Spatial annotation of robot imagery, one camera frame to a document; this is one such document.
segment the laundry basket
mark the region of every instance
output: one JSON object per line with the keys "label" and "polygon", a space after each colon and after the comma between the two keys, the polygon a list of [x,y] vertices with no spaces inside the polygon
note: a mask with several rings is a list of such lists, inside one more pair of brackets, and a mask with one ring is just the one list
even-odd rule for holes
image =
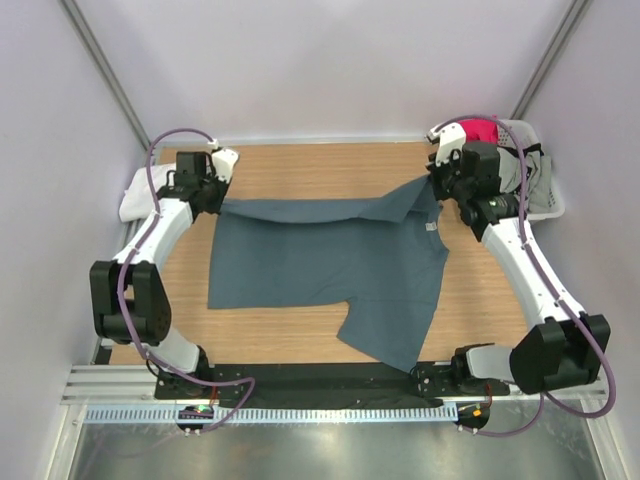
{"label": "laundry basket", "polygon": [[[502,120],[510,129],[511,132],[522,144],[522,148],[530,147],[536,143],[540,143],[535,130],[527,122],[522,120]],[[515,148],[511,137],[502,128],[498,127],[498,146]],[[551,177],[551,186],[549,187],[549,211],[546,213],[530,213],[527,218],[531,223],[539,222],[547,218],[558,218],[564,213],[564,202],[558,192],[558,186]]]}

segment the white cloth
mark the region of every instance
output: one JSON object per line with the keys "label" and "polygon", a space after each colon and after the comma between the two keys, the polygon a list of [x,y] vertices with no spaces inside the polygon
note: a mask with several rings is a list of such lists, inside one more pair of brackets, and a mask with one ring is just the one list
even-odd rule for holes
{"label": "white cloth", "polygon": [[[167,183],[167,172],[175,170],[175,163],[166,165],[154,165],[151,167],[151,177],[156,192]],[[124,192],[124,198],[120,204],[120,220],[123,223],[141,218],[147,218],[153,210],[153,200],[147,182],[145,168],[139,169],[131,180],[131,185]],[[169,176],[169,184],[173,185],[173,175]]]}
{"label": "white cloth", "polygon": [[[500,152],[500,191],[505,193],[520,192],[522,172],[520,160],[502,147]],[[548,213],[551,197],[551,157],[541,155],[540,151],[527,154],[527,211],[529,213]]]}

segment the white panel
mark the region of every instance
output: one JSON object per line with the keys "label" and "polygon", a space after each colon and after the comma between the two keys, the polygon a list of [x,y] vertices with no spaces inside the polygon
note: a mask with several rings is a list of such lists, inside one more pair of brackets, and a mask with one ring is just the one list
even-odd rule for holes
{"label": "white panel", "polygon": [[636,0],[593,2],[526,118],[553,156],[567,204],[564,217],[536,228],[536,238],[567,288],[611,324],[607,354],[618,383],[616,411],[635,450],[640,444],[638,18]]}
{"label": "white panel", "polygon": [[569,0],[82,0],[150,135],[420,135],[506,116]]}
{"label": "white panel", "polygon": [[2,2],[0,72],[0,477],[40,479],[142,152],[57,2]]}

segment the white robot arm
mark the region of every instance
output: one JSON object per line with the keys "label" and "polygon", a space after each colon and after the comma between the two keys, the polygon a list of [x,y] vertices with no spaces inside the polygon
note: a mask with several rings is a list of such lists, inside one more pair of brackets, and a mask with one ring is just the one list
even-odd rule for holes
{"label": "white robot arm", "polygon": [[[152,212],[136,236],[110,262],[96,262],[91,269],[94,323],[99,336],[133,345],[122,320],[114,280],[125,259],[129,263],[127,286],[134,291],[128,307],[145,348],[184,373],[197,373],[208,366],[204,352],[171,327],[171,308],[159,273],[176,242],[191,227],[199,213],[218,213],[233,170],[237,152],[220,148],[217,141],[202,145],[199,152],[179,152],[173,186],[158,191],[159,212]],[[152,233],[138,250],[136,245],[159,215]]]}
{"label": "white robot arm", "polygon": [[457,202],[463,222],[504,270],[528,327],[527,335],[515,348],[475,345],[458,349],[452,359],[454,367],[461,370],[461,376],[515,383],[530,394],[595,381],[600,368],[597,355],[573,321],[566,319],[523,243],[533,250],[562,300],[574,312],[579,312],[603,351],[610,335],[609,325],[602,315],[588,315],[568,293],[536,243],[526,219],[523,242],[518,199],[500,192],[497,147],[484,142],[466,142],[464,130],[457,123],[432,129],[427,139],[439,143],[438,151],[430,155],[427,165],[436,198],[453,198]]}

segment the wooden tabletop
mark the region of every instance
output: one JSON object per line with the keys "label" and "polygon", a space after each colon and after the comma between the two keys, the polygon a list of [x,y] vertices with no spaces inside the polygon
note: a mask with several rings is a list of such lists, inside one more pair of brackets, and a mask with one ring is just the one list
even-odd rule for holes
{"label": "wooden tabletop", "polygon": [[[364,198],[384,195],[425,174],[420,143],[238,147],[240,163],[228,197]],[[165,150],[161,162],[175,161]],[[372,359],[336,334],[346,302],[316,307],[209,310],[209,260],[215,216],[200,215],[173,250],[162,280],[172,325],[201,345],[215,363],[363,362]],[[440,235],[450,254],[438,309],[422,360],[448,360],[457,347],[512,345],[525,334],[522,311],[501,268],[444,204]],[[141,363],[131,347],[116,346],[112,363]]]}

